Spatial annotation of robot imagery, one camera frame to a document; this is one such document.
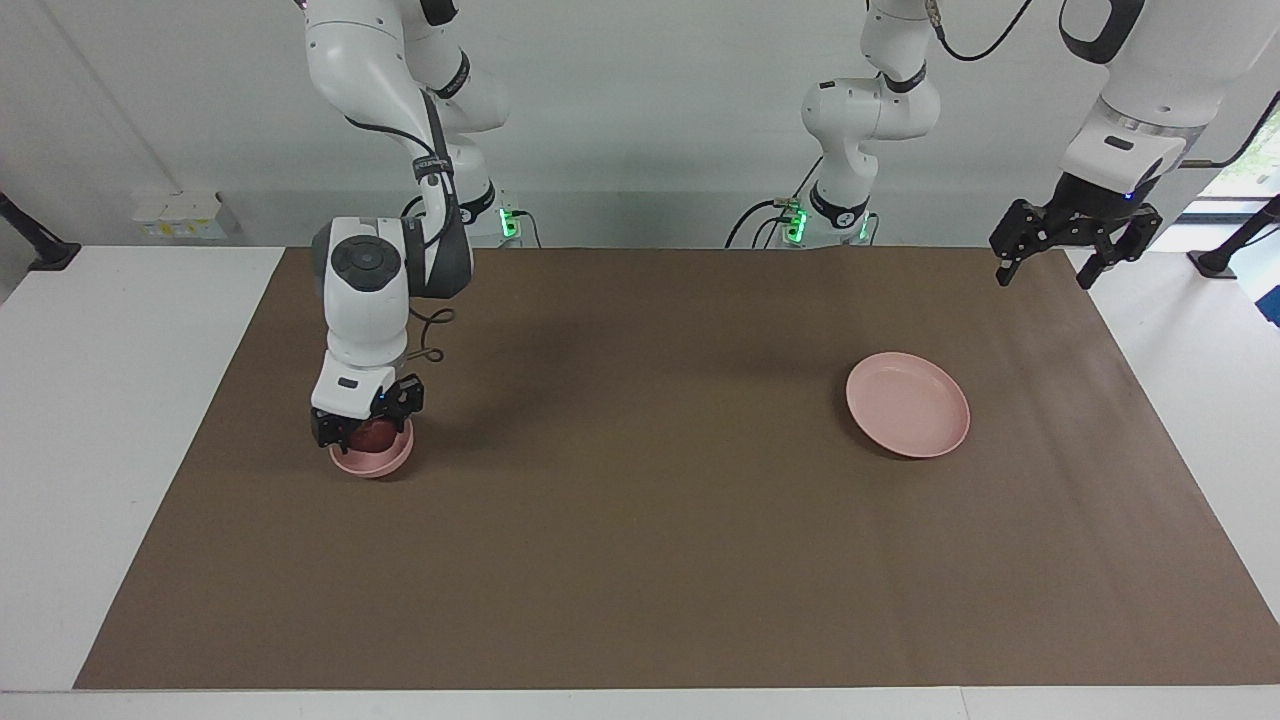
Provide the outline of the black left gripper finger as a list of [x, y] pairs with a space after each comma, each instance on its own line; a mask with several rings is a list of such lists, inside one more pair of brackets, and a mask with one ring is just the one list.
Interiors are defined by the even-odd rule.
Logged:
[[1162, 217], [1152, 205], [1140, 205], [1126, 219], [1082, 218], [1080, 231], [1094, 251], [1076, 273], [1079, 287], [1091, 290], [1114, 266], [1139, 260], [1162, 224]]
[[1012, 201], [991, 233], [989, 247], [998, 259], [995, 278], [1001, 287], [1009, 287], [1028, 258], [1050, 247], [1042, 208], [1027, 200]]

